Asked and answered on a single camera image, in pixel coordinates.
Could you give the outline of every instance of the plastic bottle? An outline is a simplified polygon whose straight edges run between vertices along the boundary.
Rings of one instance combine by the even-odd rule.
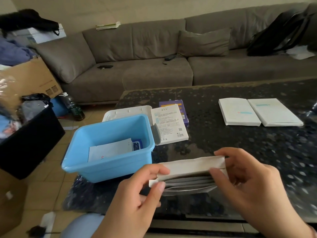
[[[74,116],[75,121],[81,121],[85,119],[84,112],[81,110],[80,106],[74,102],[72,96],[64,92],[60,94],[59,97],[61,98],[65,106],[70,110],[70,112]]]

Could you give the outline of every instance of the beige wall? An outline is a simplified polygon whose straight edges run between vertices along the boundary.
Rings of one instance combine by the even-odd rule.
[[[16,12],[17,9],[11,0],[0,0],[0,14]]]
[[[97,24],[184,18],[241,7],[314,0],[12,0],[63,24],[67,34]]]

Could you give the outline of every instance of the black box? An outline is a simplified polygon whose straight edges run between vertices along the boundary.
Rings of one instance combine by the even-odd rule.
[[[65,131],[47,107],[0,144],[0,168],[24,179],[48,155]]]

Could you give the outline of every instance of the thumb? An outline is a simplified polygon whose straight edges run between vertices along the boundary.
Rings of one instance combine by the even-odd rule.
[[[225,176],[221,170],[217,168],[211,168],[209,170],[212,178],[214,179],[217,187],[221,190],[224,196],[230,201],[230,203],[236,202],[238,198],[238,190],[231,184],[230,180]]]
[[[148,216],[149,220],[152,220],[155,209],[159,204],[159,200],[165,189],[165,182],[158,182],[152,186],[149,194],[147,195],[141,209],[145,216]]]

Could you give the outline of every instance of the blue bucket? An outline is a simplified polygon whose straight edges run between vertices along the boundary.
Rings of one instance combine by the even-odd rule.
[[[89,147],[125,139],[140,139],[143,149],[88,162]],[[152,164],[154,139],[146,115],[91,124],[79,128],[69,144],[62,162],[68,173],[78,172],[92,183],[132,174],[145,164]]]

